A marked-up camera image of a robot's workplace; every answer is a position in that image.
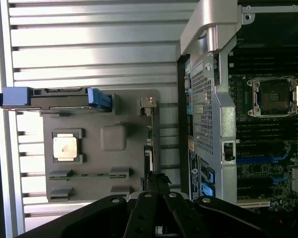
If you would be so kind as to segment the CPU socket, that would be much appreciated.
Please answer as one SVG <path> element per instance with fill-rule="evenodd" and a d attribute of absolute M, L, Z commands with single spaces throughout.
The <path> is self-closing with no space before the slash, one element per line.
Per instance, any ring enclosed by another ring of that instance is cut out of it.
<path fill-rule="evenodd" d="M 257 77 L 247 81 L 255 118 L 284 118 L 298 114 L 298 79 L 292 76 Z"/>

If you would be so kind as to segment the hard disk with blue caddy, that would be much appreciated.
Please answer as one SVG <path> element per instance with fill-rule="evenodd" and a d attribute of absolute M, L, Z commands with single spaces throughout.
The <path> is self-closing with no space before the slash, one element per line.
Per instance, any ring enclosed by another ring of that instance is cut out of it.
<path fill-rule="evenodd" d="M 0 108 L 9 111 L 39 111 L 46 114 L 69 114 L 75 110 L 111 112 L 112 95 L 97 88 L 4 87 Z"/>

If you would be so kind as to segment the grey parts rack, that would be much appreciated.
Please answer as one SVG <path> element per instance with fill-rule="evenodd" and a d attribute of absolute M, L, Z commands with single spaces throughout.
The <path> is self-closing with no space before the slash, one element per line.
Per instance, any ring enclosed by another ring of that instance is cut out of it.
<path fill-rule="evenodd" d="M 111 112 L 40 112 L 43 119 L 46 193 L 49 202 L 97 200 L 113 194 L 127 197 L 134 191 L 146 189 L 144 145 L 147 139 L 146 126 L 150 119 L 138 115 L 138 99 L 142 97 L 156 98 L 154 171 L 160 170 L 159 92 L 154 89 L 102 92 L 112 95 Z M 77 138 L 76 158 L 54 158 L 53 138 L 57 134 L 73 134 Z M 127 177 L 49 179 L 51 176 L 106 173 Z"/>

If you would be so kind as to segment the blue expansion slot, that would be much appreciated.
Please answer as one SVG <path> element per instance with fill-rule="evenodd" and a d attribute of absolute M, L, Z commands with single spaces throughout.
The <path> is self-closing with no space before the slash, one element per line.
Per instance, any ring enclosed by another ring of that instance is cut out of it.
<path fill-rule="evenodd" d="M 281 156 L 269 155 L 266 157 L 252 157 L 252 158 L 237 158 L 236 163 L 238 165 L 243 164 L 261 164 L 261 163 L 278 163 L 288 157 L 288 153 Z"/>

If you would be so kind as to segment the silver CPU chip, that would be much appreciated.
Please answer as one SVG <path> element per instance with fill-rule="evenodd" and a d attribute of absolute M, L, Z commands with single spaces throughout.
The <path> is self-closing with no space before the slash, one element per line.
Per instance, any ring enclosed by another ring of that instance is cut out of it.
<path fill-rule="evenodd" d="M 73 134 L 57 134 L 53 138 L 53 156 L 73 160 L 78 156 L 77 138 Z"/>

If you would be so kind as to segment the open grey PC case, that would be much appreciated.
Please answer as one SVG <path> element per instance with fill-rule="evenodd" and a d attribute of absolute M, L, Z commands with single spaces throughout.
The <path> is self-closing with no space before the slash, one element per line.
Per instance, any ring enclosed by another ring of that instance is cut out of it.
<path fill-rule="evenodd" d="M 179 44 L 180 143 L 187 147 L 189 196 L 238 205 L 228 56 L 236 48 L 298 47 L 298 0 L 199 0 Z"/>

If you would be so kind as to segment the green motherboard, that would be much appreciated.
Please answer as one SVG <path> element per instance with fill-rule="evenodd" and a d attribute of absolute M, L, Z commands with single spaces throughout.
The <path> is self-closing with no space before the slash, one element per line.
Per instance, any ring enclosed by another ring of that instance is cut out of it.
<path fill-rule="evenodd" d="M 284 118 L 255 118 L 251 88 L 257 77 L 292 76 L 298 79 L 298 47 L 239 49 L 228 56 L 229 93 L 235 104 L 235 158 L 281 156 L 278 163 L 237 166 L 237 203 L 252 210 L 298 210 L 298 192 L 292 190 L 292 168 L 298 168 L 298 114 Z"/>

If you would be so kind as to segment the green RAM stick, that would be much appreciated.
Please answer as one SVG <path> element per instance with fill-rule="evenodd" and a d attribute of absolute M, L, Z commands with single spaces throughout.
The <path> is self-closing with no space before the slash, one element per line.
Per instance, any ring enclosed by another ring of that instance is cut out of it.
<path fill-rule="evenodd" d="M 126 175 L 116 175 L 116 174 L 81 174 L 81 175 L 68 175 L 68 176 L 51 176 L 49 177 L 50 180 L 62 180 L 62 179 L 84 179 L 84 178 L 111 178 L 111 179 L 119 179 L 119 178 L 126 178 Z"/>

